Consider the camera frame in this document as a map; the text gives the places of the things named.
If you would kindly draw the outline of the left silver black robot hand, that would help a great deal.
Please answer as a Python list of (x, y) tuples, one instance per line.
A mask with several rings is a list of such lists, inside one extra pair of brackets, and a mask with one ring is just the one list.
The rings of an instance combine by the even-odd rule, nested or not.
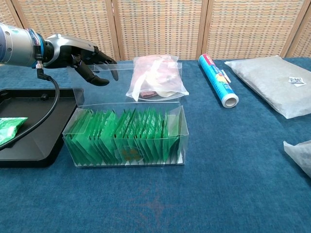
[(44, 40), (43, 66), (45, 68), (71, 67), (88, 83), (106, 86), (109, 80), (98, 77), (89, 68), (90, 65), (113, 65), (117, 62), (104, 54), (90, 41), (59, 33)]

